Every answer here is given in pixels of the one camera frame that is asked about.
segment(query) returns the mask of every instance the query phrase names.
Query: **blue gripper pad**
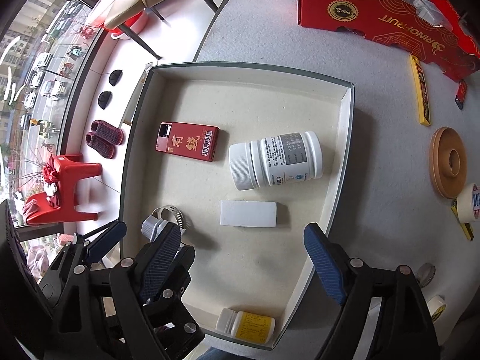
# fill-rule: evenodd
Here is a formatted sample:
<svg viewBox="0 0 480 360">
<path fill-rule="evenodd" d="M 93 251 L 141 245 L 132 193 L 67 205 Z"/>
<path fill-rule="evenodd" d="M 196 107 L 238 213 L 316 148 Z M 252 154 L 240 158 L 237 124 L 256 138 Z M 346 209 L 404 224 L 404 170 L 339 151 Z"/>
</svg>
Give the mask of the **blue gripper pad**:
<svg viewBox="0 0 480 360">
<path fill-rule="evenodd" d="M 127 225 L 123 222 L 115 223 L 88 246 L 85 262 L 88 264 L 99 262 L 126 234 Z"/>
<path fill-rule="evenodd" d="M 153 299 L 165 282 L 169 267 L 180 247 L 182 239 L 180 227 L 177 225 L 172 226 L 163 241 L 160 240 L 161 238 L 160 236 L 155 240 L 155 242 L 161 242 L 161 246 L 157 249 L 150 262 L 148 262 L 148 266 L 142 275 L 140 298 L 144 302 L 147 302 L 148 299 Z"/>
<path fill-rule="evenodd" d="M 303 231 L 303 243 L 327 295 L 343 305 L 347 294 L 342 271 L 330 254 L 332 244 L 316 223 L 310 223 Z"/>
</svg>

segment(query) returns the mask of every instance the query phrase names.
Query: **gray table surface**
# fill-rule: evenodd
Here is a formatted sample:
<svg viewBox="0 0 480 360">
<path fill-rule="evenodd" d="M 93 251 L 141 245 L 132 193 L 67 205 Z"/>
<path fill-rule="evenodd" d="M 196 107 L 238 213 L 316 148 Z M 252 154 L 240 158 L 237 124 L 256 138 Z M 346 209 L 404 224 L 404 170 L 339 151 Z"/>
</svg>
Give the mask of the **gray table surface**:
<svg viewBox="0 0 480 360">
<path fill-rule="evenodd" d="M 442 344 L 480 284 L 480 235 L 468 242 L 450 201 L 435 194 L 427 154 L 435 130 L 453 127 L 466 148 L 467 182 L 480 183 L 480 74 L 467 79 L 466 103 L 460 111 L 454 102 L 458 84 L 438 66 L 423 64 L 433 121 L 424 127 L 417 121 L 408 55 L 352 33 L 300 27 L 296 0 L 230 0 L 197 60 L 287 66 L 354 83 L 349 163 L 330 239 L 373 267 L 395 269 L 405 263 L 416 270 L 433 263 L 437 273 L 423 293 L 427 300 L 434 295 L 446 300 L 447 308 L 435 323 Z M 212 337 L 207 342 L 255 359 L 310 360 L 338 311 L 314 275 L 273 351 Z M 374 324 L 369 318 L 356 359 L 365 357 Z"/>
</svg>

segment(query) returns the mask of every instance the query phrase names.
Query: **barcode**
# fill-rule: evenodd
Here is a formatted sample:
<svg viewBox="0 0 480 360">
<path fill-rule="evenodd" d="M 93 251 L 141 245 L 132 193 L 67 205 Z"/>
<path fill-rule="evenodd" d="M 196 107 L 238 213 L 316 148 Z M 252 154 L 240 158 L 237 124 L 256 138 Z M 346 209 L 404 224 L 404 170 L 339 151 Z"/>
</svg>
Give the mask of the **barcode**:
<svg viewBox="0 0 480 360">
<path fill-rule="evenodd" d="M 210 149 L 212 134 L 213 134 L 213 131 L 207 131 L 205 134 L 205 140 L 203 141 L 202 155 L 208 155 L 208 149 Z"/>
</svg>

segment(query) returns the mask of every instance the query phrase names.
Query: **tile floor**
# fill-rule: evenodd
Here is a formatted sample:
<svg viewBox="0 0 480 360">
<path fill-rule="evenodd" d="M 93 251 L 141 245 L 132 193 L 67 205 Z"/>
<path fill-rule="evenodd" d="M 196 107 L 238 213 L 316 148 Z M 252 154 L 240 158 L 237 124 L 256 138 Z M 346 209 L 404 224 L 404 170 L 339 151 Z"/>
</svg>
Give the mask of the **tile floor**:
<svg viewBox="0 0 480 360">
<path fill-rule="evenodd" d="M 217 5 L 222 2 L 222 0 L 214 1 Z M 76 223 L 80 234 L 94 230 L 119 216 L 125 142 L 130 132 L 129 126 L 122 123 L 122 117 L 145 65 L 149 62 L 157 65 L 193 61 L 214 16 L 213 11 L 203 0 L 165 0 L 157 5 L 157 9 L 165 17 L 165 22 L 149 13 L 147 26 L 140 36 L 162 56 L 162 59 L 156 61 L 132 40 L 119 40 L 105 68 L 97 72 L 101 76 L 90 105 L 84 134 L 90 131 L 94 120 L 101 119 L 114 126 L 121 126 L 125 133 L 125 140 L 121 146 L 117 147 L 117 153 L 113 159 L 103 158 L 82 142 L 80 151 L 83 153 L 83 161 L 101 163 L 103 173 L 101 176 L 81 180 L 78 183 L 80 205 L 77 210 L 99 212 L 97 221 Z M 121 69 L 123 73 L 117 85 L 112 87 L 109 84 L 109 75 L 116 69 Z M 110 103 L 105 110 L 97 104 L 97 98 L 103 91 L 112 92 Z"/>
</svg>

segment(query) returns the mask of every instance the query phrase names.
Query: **orange round lid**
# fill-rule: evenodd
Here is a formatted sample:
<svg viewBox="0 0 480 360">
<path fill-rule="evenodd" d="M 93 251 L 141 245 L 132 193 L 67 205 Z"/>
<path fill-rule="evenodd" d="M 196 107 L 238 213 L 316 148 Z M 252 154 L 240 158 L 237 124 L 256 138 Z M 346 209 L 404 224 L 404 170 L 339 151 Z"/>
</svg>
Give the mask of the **orange round lid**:
<svg viewBox="0 0 480 360">
<path fill-rule="evenodd" d="M 436 130 L 430 142 L 430 180 L 444 198 L 462 192 L 467 178 L 467 154 L 458 133 L 450 127 Z"/>
</svg>

